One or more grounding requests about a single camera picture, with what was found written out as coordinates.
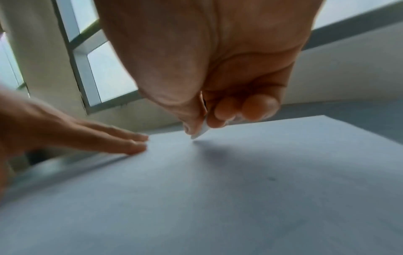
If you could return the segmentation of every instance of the hand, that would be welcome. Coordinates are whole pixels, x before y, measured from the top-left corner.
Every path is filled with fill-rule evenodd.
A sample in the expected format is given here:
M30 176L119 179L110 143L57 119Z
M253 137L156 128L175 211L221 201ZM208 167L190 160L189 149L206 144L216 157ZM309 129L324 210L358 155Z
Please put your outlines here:
M188 134L280 107L323 0L95 0L100 22L141 94Z
M148 136L95 122L78 120L51 106L0 87L0 194L7 158L45 146L109 153L146 150Z

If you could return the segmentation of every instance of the window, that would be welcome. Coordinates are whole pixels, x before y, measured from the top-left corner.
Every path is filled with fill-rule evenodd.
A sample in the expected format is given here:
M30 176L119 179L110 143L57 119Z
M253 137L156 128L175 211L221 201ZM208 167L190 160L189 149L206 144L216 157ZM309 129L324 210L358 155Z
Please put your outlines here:
M314 28L351 18L401 0L326 0Z
M0 70L2 85L10 89L25 91L29 95L6 33L0 34Z
M53 0L88 113L140 99L103 33L93 0Z

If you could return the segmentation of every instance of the window pane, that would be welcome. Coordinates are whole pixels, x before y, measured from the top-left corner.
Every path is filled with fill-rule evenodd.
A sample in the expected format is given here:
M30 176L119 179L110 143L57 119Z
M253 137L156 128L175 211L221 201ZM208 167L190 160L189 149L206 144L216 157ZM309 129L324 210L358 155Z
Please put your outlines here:
M16 89L23 82L16 58L4 33L0 38L0 83Z
M80 33L98 19L93 0L71 0Z
M329 25L400 0L327 0L314 28Z
M109 42L88 54L101 102L137 90L136 83L119 61Z

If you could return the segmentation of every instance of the paper sheet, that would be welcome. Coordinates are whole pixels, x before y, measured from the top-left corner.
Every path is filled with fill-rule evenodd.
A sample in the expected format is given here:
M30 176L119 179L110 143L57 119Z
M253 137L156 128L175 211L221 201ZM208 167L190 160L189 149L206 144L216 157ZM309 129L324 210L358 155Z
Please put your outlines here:
M0 254L403 254L403 147L340 121L159 134L110 158L0 207Z

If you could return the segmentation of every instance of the palm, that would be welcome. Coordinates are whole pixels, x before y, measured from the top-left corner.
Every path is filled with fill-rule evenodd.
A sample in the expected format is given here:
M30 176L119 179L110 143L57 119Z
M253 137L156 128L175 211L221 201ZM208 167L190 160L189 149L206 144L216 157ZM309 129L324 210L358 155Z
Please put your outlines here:
M101 24L139 90L198 131L281 103L322 0L97 0Z

